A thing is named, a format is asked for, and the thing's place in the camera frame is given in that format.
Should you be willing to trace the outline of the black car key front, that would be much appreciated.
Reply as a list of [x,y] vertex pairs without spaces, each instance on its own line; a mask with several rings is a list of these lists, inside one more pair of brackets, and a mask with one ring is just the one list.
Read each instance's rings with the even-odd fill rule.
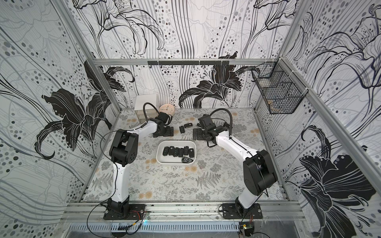
[[178,157],[178,154],[179,154],[179,148],[176,147],[176,148],[174,149],[173,156],[174,156],[174,157]]

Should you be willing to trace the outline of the silver black bmw key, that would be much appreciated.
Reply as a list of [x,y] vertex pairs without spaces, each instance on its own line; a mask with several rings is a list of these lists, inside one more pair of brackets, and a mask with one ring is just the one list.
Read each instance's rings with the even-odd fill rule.
[[193,162],[193,159],[191,159],[191,158],[188,158],[188,157],[182,158],[182,163],[184,163],[184,164],[190,164],[192,162]]

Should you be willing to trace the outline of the black wall rail bar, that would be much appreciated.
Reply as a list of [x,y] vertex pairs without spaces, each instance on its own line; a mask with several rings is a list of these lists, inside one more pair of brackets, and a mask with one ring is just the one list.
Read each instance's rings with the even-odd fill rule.
[[229,60],[148,60],[148,65],[229,65]]

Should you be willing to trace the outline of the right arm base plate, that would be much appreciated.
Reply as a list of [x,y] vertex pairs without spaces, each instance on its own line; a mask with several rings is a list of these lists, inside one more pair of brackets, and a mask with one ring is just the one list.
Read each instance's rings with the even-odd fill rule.
[[257,203],[248,209],[243,208],[238,203],[222,203],[220,207],[220,212],[222,212],[223,218],[226,220],[263,218],[261,206]]

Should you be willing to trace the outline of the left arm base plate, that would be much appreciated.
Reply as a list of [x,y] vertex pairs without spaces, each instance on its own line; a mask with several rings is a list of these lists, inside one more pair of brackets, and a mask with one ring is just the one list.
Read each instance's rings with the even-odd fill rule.
[[145,204],[108,205],[103,219],[139,221],[143,219],[145,208]]

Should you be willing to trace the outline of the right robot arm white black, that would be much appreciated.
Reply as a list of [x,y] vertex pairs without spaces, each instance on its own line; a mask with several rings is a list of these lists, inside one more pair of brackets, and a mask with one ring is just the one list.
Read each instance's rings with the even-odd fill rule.
[[232,125],[217,126],[210,115],[198,119],[202,136],[213,146],[219,146],[242,163],[245,189],[236,199],[236,207],[250,209],[271,186],[278,182],[274,163],[266,150],[250,148],[232,135]]

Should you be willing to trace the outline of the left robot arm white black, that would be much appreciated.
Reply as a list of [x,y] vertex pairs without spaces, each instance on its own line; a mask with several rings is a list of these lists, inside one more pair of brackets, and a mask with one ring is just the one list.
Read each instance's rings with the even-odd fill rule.
[[148,135],[164,136],[171,132],[169,124],[172,122],[172,118],[172,115],[160,112],[157,117],[147,119],[140,126],[116,131],[109,150],[109,156],[114,164],[115,183],[115,191],[107,201],[109,207],[123,209],[128,206],[130,164],[135,161],[138,155],[139,139]]

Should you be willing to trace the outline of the pink round alarm clock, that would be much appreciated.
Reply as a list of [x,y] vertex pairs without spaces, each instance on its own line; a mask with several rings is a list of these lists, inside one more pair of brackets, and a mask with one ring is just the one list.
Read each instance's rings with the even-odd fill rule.
[[175,106],[172,104],[164,104],[159,108],[159,112],[173,116],[175,114]]

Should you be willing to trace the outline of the white storage tray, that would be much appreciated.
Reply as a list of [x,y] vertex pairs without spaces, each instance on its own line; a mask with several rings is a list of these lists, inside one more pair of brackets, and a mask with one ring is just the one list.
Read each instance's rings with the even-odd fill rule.
[[158,163],[166,166],[187,166],[196,161],[196,144],[189,140],[166,140],[159,144]]

